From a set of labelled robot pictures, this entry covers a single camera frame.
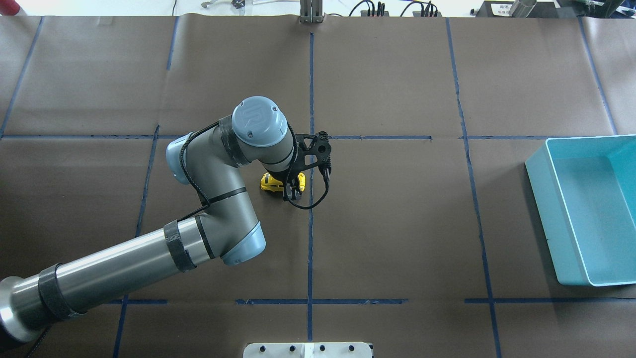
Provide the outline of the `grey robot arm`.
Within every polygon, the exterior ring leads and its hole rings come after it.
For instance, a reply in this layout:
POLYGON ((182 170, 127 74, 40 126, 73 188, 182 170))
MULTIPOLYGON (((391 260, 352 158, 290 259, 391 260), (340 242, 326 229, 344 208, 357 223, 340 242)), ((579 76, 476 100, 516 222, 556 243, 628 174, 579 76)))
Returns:
POLYGON ((165 148, 172 176, 196 193, 198 208, 163 226, 27 277, 1 281, 1 351, 38 344, 58 323, 220 259, 234 267, 264 252, 267 242, 241 169, 254 162, 280 182, 282 199, 311 210, 327 197, 331 136, 296 132, 265 96, 165 148))

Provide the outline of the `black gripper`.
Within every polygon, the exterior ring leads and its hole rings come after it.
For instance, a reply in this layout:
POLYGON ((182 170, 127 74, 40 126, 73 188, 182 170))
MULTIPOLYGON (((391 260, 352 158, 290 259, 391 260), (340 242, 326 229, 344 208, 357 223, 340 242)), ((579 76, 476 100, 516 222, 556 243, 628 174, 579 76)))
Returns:
POLYGON ((318 134, 295 134, 296 156, 284 181, 283 200, 296 201, 296 195, 305 192, 306 170, 317 167, 322 175, 330 175, 331 143, 330 135, 325 131, 318 134))

